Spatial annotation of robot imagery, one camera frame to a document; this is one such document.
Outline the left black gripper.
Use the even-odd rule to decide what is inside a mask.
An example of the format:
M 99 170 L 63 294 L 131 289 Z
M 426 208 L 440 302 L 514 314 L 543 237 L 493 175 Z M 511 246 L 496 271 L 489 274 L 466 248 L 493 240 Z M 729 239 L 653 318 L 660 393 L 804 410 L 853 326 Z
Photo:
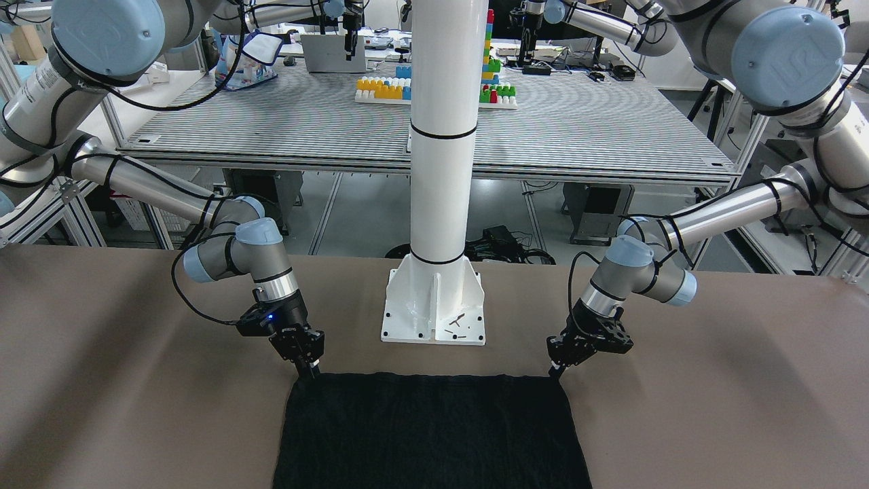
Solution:
M 578 300 L 561 333 L 547 338 L 549 377 L 560 378 L 567 368 L 580 365 L 597 352 L 629 352 L 634 343 L 621 322 L 623 312 L 618 306 L 614 316 L 603 316 Z

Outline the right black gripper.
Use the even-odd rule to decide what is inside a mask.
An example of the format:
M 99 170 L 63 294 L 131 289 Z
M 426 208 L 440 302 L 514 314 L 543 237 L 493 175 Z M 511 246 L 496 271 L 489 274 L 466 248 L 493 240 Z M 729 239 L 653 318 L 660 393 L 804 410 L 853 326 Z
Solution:
M 257 301 L 236 322 L 242 336 L 267 337 L 274 350 L 295 367 L 298 380 L 320 375 L 325 333 L 308 324 L 308 311 L 301 292 L 273 302 Z

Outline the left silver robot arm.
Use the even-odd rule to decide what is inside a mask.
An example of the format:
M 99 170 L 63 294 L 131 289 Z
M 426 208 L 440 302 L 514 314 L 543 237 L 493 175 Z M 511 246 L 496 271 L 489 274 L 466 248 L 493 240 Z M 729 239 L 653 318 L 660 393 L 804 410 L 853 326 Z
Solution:
M 563 19 L 610 37 L 642 56 L 666 53 L 682 40 L 710 83 L 730 84 L 733 102 L 755 118 L 737 162 L 747 170 L 771 120 L 804 158 L 755 185 L 725 192 L 677 213 L 627 215 L 583 294 L 568 296 L 567 325 L 547 338 L 549 374 L 561 377 L 599 352 L 624 354 L 633 341 L 621 322 L 632 295 L 671 306 L 689 304 L 697 279 L 673 257 L 694 242 L 794 209 L 817 205 L 867 234 L 867 119 L 851 99 L 845 64 L 847 15 L 823 2 L 632 1 L 639 26 L 596 21 L 598 10 L 567 3 Z

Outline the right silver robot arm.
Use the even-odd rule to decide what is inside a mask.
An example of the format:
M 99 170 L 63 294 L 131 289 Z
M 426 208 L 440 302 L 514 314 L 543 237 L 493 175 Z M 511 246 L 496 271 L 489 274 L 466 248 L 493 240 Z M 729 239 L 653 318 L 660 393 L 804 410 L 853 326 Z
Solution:
M 90 181 L 188 220 L 198 226 L 198 239 L 174 260 L 172 284 L 179 268 L 198 283 L 249 276 L 254 303 L 229 325 L 242 336 L 267 338 L 300 377 L 313 378 L 325 334 L 308 324 L 269 201 L 214 193 L 130 157 L 135 145 L 166 139 L 143 125 L 106 141 L 83 129 L 103 101 L 124 102 L 124 88 L 167 53 L 199 40 L 209 21 L 226 25 L 231 37 L 248 35 L 249 8 L 248 1 L 3 1 L 4 29 L 44 20 L 52 45 L 3 103 L 2 222 L 22 219 L 35 203 L 30 191 L 45 191 L 59 177 Z

